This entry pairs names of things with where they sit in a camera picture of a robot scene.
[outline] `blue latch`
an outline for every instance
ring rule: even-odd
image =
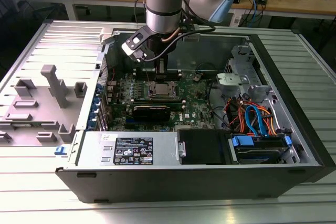
[[[286,141],[288,146],[292,145],[292,140],[290,139],[289,136],[285,136],[285,141]]]
[[[232,138],[233,146],[238,145],[254,145],[253,138],[251,136],[234,136]]]
[[[64,146],[58,146],[56,147],[54,154],[55,155],[67,155],[65,151],[66,151],[66,148]]]

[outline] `copper pipe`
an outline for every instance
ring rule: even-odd
[[[180,32],[180,28],[178,27],[176,30],[175,30],[175,32],[173,32],[173,34],[171,35],[171,36],[169,36],[167,39],[161,39],[161,42],[163,42],[163,43],[167,43],[167,42],[169,42],[169,41],[171,41],[177,34],[179,34],[179,32]]]

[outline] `power supply label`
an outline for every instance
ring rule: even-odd
[[[115,165],[152,165],[153,149],[152,137],[118,137],[113,162]]]

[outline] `slotted aluminum surface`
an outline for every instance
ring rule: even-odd
[[[42,78],[35,77],[44,62],[56,62],[59,78],[68,83],[90,78],[96,53],[101,49],[100,30],[111,25],[53,22],[41,28],[23,52],[27,60],[22,59],[15,74],[2,81],[1,97],[15,94],[11,85],[21,76],[32,76],[46,85]],[[334,74],[305,40],[289,30],[219,28],[218,31],[259,35],[336,161]],[[11,101],[11,98],[2,98],[0,116]],[[336,222],[336,173],[314,184],[296,186],[278,199],[84,204],[54,174],[55,167],[66,161],[66,158],[55,157],[54,150],[54,147],[0,148],[1,223],[27,220],[34,220],[34,223],[80,221],[97,224]]]

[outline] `blue cable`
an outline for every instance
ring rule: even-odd
[[[246,125],[247,127],[250,128],[250,130],[254,133],[254,136],[258,136],[258,132],[252,127],[252,125],[250,124],[250,119],[249,119],[249,111],[251,109],[254,109],[257,113],[257,118],[258,118],[258,124],[259,124],[259,129],[260,129],[260,133],[263,135],[263,136],[268,136],[267,132],[266,132],[266,129],[263,125],[263,117],[261,116],[261,112],[259,111],[259,109],[257,108],[257,106],[255,105],[250,105],[246,108],[245,110],[245,121],[246,121]]]
[[[255,21],[255,17],[256,17],[256,13],[257,13],[257,3],[256,3],[256,0],[253,0],[253,4],[254,4],[254,13],[253,13],[252,21],[248,23],[247,27],[251,27],[251,25]]]

